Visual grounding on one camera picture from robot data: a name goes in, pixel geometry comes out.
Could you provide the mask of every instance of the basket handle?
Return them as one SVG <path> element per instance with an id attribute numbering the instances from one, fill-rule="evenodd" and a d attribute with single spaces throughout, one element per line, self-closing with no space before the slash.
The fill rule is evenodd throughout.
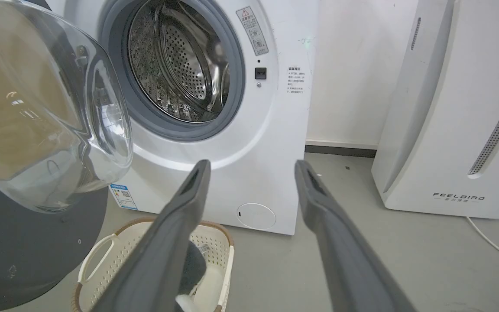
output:
<path id="1" fill-rule="evenodd" d="M 95 267 L 95 269 L 90 273 L 90 276 L 88 276 L 87 278 L 85 278 L 86 276 L 86 270 L 87 270 L 87 266 L 90 264 L 90 262 L 92 261 L 93 257 L 95 256 L 95 253 L 101 249 L 101 247 L 103 247 L 103 245 L 105 245 L 105 243 L 111 241 L 111 246 L 109 247 L 109 249 L 105 252 L 105 255 L 103 256 L 103 258 L 99 261 L 99 263 L 97 264 L 97 266 Z M 105 260 L 105 258 L 109 255 L 109 253 L 111 252 L 111 249 L 113 249 L 113 247 L 115 247 L 115 245 L 119 243 L 119 238 L 117 237 L 117 235 L 115 234 L 111 234 L 109 236 L 106 236 L 104 237 L 103 239 L 101 239 L 99 242 L 97 242 L 97 244 L 95 244 L 90 252 L 87 254 L 86 258 L 84 259 L 84 261 L 82 262 L 82 265 L 80 266 L 80 272 L 78 272 L 78 283 L 81 283 L 82 285 L 86 284 L 95 274 L 95 272 L 97 271 L 97 269 L 99 269 L 99 266 L 101 266 L 101 263 L 103 263 L 103 261 Z"/>

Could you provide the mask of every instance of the white wall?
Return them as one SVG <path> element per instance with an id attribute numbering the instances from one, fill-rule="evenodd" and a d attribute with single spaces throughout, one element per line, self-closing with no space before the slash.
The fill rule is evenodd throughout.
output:
<path id="1" fill-rule="evenodd" d="M 307 144 L 372 148 L 418 0 L 322 0 Z"/>

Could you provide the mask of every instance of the white air purifier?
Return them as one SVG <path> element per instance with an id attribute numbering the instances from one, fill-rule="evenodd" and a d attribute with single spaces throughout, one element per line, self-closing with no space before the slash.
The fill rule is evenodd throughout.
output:
<path id="1" fill-rule="evenodd" d="M 499 219 L 499 1 L 420 0 L 372 172 L 389 209 Z"/>

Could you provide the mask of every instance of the washing machine door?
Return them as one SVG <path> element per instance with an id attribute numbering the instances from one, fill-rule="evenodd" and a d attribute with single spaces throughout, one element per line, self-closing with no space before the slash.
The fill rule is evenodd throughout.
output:
<path id="1" fill-rule="evenodd" d="M 106 186 L 131 164 L 130 132 L 105 50 L 48 10 L 0 0 L 0 310 L 89 252 Z"/>

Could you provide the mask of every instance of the perforated stainless steel drum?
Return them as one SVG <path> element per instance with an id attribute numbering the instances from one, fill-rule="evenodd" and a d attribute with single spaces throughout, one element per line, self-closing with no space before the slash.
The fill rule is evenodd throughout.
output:
<path id="1" fill-rule="evenodd" d="M 152 103 L 190 123 L 214 120 L 228 96 L 228 61 L 204 18 L 179 0 L 149 0 L 129 31 L 130 67 Z"/>

